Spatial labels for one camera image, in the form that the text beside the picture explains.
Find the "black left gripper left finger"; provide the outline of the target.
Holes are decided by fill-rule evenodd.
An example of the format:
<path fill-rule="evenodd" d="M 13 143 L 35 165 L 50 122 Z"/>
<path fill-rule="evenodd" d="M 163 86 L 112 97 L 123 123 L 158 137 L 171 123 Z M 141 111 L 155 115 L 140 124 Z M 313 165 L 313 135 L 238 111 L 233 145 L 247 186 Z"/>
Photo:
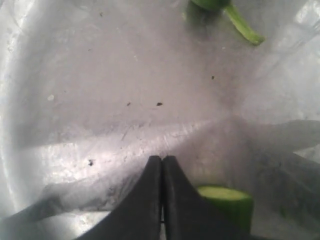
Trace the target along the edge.
<path fill-rule="evenodd" d="M 162 162 L 150 156 L 130 193 L 78 240 L 158 240 L 161 230 Z"/>

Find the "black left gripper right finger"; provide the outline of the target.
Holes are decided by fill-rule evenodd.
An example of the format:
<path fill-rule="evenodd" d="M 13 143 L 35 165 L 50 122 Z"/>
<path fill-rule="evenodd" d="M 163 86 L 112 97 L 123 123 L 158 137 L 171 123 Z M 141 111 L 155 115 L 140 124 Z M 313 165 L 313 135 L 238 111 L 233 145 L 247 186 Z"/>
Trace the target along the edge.
<path fill-rule="evenodd" d="M 198 193 L 175 156 L 162 161 L 162 192 L 168 240 L 250 239 L 250 233 L 236 226 Z"/>

